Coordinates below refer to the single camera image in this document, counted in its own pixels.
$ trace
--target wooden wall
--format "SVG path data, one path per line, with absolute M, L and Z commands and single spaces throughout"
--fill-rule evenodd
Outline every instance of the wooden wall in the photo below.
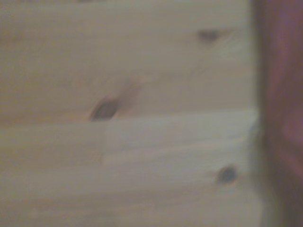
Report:
M 277 227 L 252 24 L 249 0 L 0 0 L 0 225 Z
M 255 105 L 248 1 L 25 4 L 0 16 L 1 125 L 87 121 L 108 97 L 119 117 Z

